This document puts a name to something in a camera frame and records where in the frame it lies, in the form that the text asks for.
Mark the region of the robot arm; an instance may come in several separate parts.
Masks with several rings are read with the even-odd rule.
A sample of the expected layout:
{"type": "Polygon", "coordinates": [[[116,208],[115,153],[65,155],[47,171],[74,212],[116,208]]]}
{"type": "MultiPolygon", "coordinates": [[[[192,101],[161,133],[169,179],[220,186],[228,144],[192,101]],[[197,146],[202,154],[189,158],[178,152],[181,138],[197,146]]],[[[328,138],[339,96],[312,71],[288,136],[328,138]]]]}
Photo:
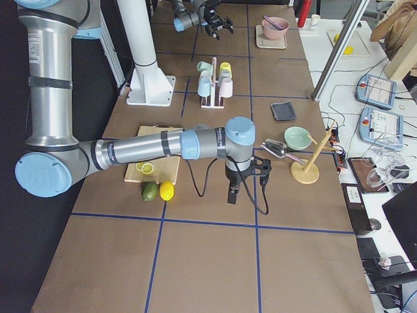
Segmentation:
{"type": "Polygon", "coordinates": [[[125,140],[78,141],[72,133],[72,54],[75,36],[98,37],[99,1],[18,1],[27,28],[32,133],[15,176],[28,193],[48,198],[110,166],[181,157],[222,158],[229,180],[227,201],[253,175],[255,125],[234,117],[220,128],[163,131],[125,140]]]}
{"type": "Polygon", "coordinates": [[[228,17],[221,17],[216,8],[221,1],[190,1],[193,10],[189,11],[183,1],[171,1],[174,11],[173,25],[177,32],[185,31],[191,26],[204,28],[207,35],[220,40],[218,34],[222,29],[234,33],[233,22],[228,17]]]}

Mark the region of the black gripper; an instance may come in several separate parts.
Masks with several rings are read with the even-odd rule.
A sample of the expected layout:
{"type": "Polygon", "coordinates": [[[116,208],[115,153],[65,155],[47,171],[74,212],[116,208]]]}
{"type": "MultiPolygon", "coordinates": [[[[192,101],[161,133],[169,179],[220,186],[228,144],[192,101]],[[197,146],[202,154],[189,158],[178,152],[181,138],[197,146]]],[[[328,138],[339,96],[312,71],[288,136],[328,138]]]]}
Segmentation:
{"type": "Polygon", "coordinates": [[[206,22],[205,31],[207,35],[216,40],[220,40],[218,31],[223,28],[227,29],[230,33],[234,33],[233,22],[229,18],[222,19],[213,6],[204,6],[203,19],[206,22]]]}
{"type": "Polygon", "coordinates": [[[237,202],[239,185],[251,174],[251,159],[238,162],[233,158],[226,158],[225,174],[229,180],[227,202],[234,205],[237,202]]]}

